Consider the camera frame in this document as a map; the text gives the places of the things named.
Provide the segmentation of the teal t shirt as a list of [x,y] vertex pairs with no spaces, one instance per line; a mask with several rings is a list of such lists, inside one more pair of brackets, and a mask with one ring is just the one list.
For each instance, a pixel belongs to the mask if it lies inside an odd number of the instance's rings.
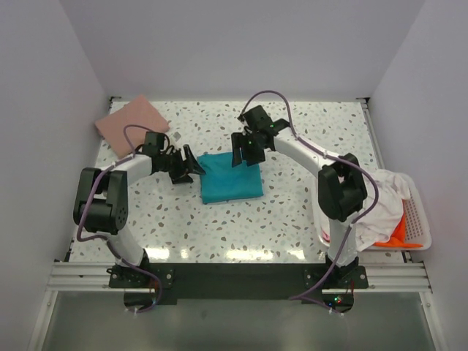
[[244,200],[264,195],[259,165],[245,162],[232,167],[232,154],[203,154],[197,158],[205,175],[200,177],[203,204]]

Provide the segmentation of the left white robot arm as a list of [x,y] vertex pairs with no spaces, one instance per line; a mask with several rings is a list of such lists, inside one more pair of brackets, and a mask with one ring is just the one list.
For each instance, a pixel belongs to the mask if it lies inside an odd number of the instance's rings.
[[116,264],[128,267],[125,277],[136,287],[151,280],[145,249],[137,243],[127,225],[129,186],[155,173],[167,173],[172,184],[190,184],[191,175],[204,169],[190,147],[175,147],[161,132],[146,130],[142,144],[131,146],[128,156],[104,167],[81,170],[73,209],[79,242],[104,241]]

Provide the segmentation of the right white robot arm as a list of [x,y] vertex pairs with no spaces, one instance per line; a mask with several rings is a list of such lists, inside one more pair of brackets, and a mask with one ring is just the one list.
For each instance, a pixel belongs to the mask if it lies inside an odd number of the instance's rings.
[[340,156],[301,137],[291,120],[274,121],[260,105],[242,110],[238,120],[244,130],[231,134],[233,167],[260,164],[270,150],[291,158],[316,178],[317,202],[329,221],[327,257],[334,262],[325,277],[330,285],[343,287],[352,278],[348,265],[358,256],[353,221],[368,195],[357,158]]

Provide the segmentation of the folded pink t shirt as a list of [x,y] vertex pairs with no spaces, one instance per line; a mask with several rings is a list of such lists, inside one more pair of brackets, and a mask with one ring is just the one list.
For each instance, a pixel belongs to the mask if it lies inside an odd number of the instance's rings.
[[133,146],[138,146],[144,142],[147,129],[166,133],[170,128],[167,120],[144,95],[134,98],[94,125],[119,159],[132,152],[127,139]]

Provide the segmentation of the white t shirt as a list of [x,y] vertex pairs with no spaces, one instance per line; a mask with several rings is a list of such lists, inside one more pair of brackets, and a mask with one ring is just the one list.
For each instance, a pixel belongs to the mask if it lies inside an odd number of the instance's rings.
[[389,249],[420,248],[406,241],[404,203],[411,199],[410,186],[403,177],[379,169],[371,174],[379,192],[377,205],[356,224],[356,247],[362,252],[369,247]]

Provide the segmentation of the orange t shirt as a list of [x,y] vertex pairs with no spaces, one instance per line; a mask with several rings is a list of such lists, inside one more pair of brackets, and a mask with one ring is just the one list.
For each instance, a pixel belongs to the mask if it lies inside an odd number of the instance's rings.
[[404,248],[406,236],[406,200],[397,200],[395,205],[382,206],[374,220],[378,233],[374,246],[382,248]]

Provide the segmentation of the white plastic basket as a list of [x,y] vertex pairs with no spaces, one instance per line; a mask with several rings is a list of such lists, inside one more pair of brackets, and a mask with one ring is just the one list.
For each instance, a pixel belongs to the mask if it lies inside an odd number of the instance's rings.
[[424,213],[423,204],[419,195],[419,192],[415,186],[414,181],[406,174],[400,174],[404,180],[407,181],[409,184],[410,192],[411,192],[411,199],[405,202],[404,210],[406,214],[406,241],[411,244],[420,244],[420,248],[413,248],[413,249],[405,249],[405,248],[397,248],[397,249],[389,249],[389,248],[382,248],[382,247],[369,247],[364,251],[382,251],[382,250],[426,250],[431,246],[431,234],[429,228],[429,222],[426,218]]

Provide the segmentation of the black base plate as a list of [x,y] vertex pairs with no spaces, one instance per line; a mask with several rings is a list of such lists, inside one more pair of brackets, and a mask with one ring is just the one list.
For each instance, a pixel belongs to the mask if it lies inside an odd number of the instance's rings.
[[354,293],[369,287],[357,263],[334,268],[326,263],[150,263],[144,269],[114,265],[109,287],[124,291],[124,305],[143,311],[182,300],[282,301],[321,303],[347,312]]

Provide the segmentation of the aluminium front rail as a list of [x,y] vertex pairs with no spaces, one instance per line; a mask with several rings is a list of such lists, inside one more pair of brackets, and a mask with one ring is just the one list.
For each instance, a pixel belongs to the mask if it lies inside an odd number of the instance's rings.
[[[326,268],[303,263],[154,263],[163,290],[215,290],[249,294],[254,290],[295,295],[319,283],[327,292],[427,293],[431,284],[422,263],[367,263],[320,283]],[[150,277],[110,263],[54,263],[47,289],[55,291],[120,290],[142,292]]]

